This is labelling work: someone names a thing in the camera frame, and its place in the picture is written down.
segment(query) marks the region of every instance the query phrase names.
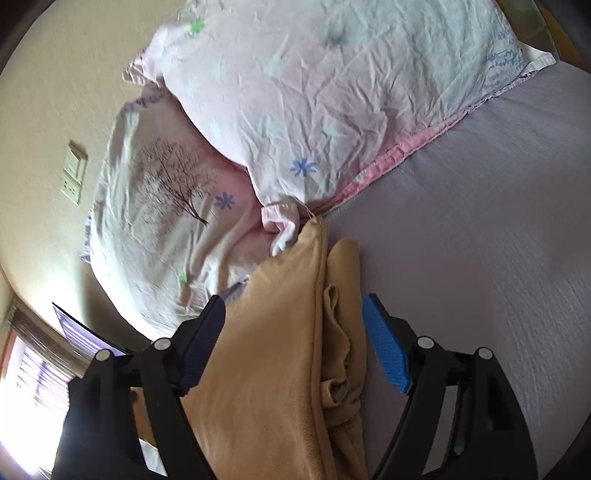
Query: window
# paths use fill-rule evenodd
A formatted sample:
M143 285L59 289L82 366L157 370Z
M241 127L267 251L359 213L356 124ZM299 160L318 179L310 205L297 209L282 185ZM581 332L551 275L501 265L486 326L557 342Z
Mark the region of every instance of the window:
M29 473L53 468L69 405L69 380L15 336L0 382L0 437Z

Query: bed sheet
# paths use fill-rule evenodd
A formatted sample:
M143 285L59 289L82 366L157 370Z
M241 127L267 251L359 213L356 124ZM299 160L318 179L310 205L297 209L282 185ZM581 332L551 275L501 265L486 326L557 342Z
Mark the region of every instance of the bed sheet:
M326 216L332 241L360 240L362 290L390 314L447 349L494 350L540 477L591 410L590 112L591 76L548 67ZM373 473L405 397L369 351Z

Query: pillow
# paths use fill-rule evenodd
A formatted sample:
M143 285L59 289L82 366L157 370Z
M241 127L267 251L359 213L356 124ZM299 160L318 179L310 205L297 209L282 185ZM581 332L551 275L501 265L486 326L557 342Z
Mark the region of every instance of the pillow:
M90 262L120 314L154 340L269 256L246 171L147 85L115 121L92 209Z
M166 85L263 205L318 210L526 64L493 0L189 0L124 76Z

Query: blue flower print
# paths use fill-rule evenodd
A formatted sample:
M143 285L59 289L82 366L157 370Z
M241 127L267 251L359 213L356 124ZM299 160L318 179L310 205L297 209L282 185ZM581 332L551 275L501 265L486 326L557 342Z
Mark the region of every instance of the blue flower print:
M234 202L234 195L228 195L226 192L223 192L221 195L216 195L215 205L222 210L232 210L232 205L236 205L236 202Z
M308 173L316 173L316 163L315 162L308 163L307 158L293 160L292 163L293 163L293 166L290 168L290 171L292 171L296 177L300 173L304 177L307 177Z

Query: tan blanket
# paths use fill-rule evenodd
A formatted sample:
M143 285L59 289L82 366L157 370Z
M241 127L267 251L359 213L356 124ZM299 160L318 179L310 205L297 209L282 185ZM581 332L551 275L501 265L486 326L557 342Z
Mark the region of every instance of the tan blanket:
M312 219L262 263L183 398L220 480L365 480L359 251Z

